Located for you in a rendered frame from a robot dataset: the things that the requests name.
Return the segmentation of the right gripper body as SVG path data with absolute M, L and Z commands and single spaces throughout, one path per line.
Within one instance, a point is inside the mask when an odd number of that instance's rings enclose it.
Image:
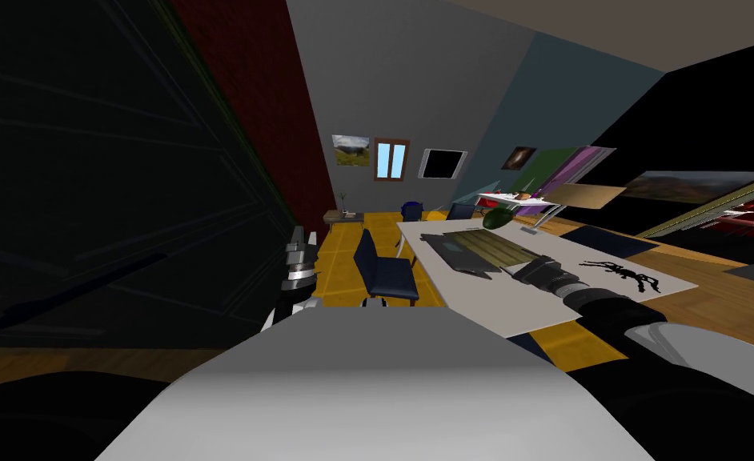
M 581 289 L 579 277 L 565 271 L 558 262 L 547 256 L 540 256 L 510 273 L 517 282 L 536 287 L 559 298 Z

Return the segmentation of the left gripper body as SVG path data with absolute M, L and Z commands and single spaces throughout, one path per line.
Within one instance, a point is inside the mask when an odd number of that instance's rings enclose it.
M 296 226 L 291 240 L 286 244 L 286 265 L 290 272 L 314 268 L 318 258 L 318 238 L 315 231 L 308 234 L 303 226 Z

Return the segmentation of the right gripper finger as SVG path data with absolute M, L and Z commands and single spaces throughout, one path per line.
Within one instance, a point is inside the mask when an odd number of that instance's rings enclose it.
M 446 235 L 421 234 L 420 240 L 429 243 L 431 248 L 454 271 L 480 278 L 488 278 L 488 273 L 502 272 L 499 267 L 494 266 L 462 243 L 458 243 Z
M 539 257 L 538 254 L 485 229 L 445 232 L 444 235 L 464 245 L 495 267 L 527 264 Z

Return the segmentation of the white table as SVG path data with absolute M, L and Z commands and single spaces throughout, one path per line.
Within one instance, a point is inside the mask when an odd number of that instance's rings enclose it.
M 397 227 L 404 243 L 426 271 L 446 307 L 480 326 L 505 338 L 529 331 L 567 323 L 578 315 L 556 296 L 532 286 L 516 282 L 506 273 L 490 273 L 487 278 L 461 274 L 452 270 L 436 254 L 430 244 L 421 241 L 422 234 L 441 235 L 452 231 L 479 229 L 480 219 L 399 222 Z M 640 264 L 608 255 L 556 235 L 523 230 L 513 222 L 495 230 L 495 235 L 509 240 L 538 255 L 547 255 L 561 267 L 578 276 L 591 287 L 614 291 L 637 302 L 646 302 L 695 288 L 695 285 L 643 267 Z M 658 288 L 646 287 L 639 292 L 632 279 L 622 279 L 602 267 L 586 266 L 586 262 L 610 262 L 630 271 L 657 279 Z

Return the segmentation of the white desk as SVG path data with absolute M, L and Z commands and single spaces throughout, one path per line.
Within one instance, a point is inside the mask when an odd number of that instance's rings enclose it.
M 564 206 L 547 202 L 541 198 L 533 198 L 527 193 L 524 194 L 478 194 L 479 199 L 485 199 L 497 203 L 497 206 L 491 208 L 485 213 L 482 225 L 488 230 L 497 230 L 508 223 L 514 221 L 516 212 L 522 207 L 529 206 L 549 206 L 552 208 L 544 215 L 533 227 L 526 227 L 529 232 L 538 232 L 539 227 L 550 220 L 554 215 L 561 211 Z

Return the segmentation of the small wooden side table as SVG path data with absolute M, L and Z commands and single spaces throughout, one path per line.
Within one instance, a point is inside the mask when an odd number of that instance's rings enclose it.
M 350 211 L 345 206 L 347 192 L 339 190 L 335 193 L 335 197 L 339 200 L 340 207 L 325 212 L 325 215 L 323 216 L 323 222 L 327 225 L 328 232 L 331 233 L 333 231 L 335 224 L 341 223 L 358 223 L 360 227 L 364 228 L 365 214 L 362 212 Z

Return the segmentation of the dark brown picture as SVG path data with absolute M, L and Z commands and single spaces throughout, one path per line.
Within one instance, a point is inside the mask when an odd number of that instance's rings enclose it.
M 536 147 L 516 146 L 501 167 L 502 170 L 521 170 L 536 153 Z

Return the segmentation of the brown framed window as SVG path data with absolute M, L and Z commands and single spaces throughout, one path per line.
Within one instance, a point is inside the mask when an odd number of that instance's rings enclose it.
M 409 156 L 410 141 L 397 138 L 374 138 L 374 180 L 402 182 Z

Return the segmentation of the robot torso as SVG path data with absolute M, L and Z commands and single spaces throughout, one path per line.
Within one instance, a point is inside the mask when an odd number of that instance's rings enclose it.
M 96 461 L 653 461 L 549 362 L 446 307 L 311 307 L 174 381 Z

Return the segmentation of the wide landscape picture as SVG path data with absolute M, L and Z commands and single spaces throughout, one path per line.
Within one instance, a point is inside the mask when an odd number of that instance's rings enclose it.
M 703 205 L 754 183 L 754 171 L 645 171 L 620 196 Z

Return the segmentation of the dark panelled door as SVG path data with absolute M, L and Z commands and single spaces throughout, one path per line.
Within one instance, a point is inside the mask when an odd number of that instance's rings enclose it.
M 294 226 L 170 0 L 0 0 L 0 347 L 232 348 Z

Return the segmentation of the black picture white frame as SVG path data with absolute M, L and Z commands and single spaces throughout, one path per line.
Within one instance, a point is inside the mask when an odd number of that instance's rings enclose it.
M 425 149 L 419 168 L 419 178 L 453 179 L 467 157 L 464 150 Z

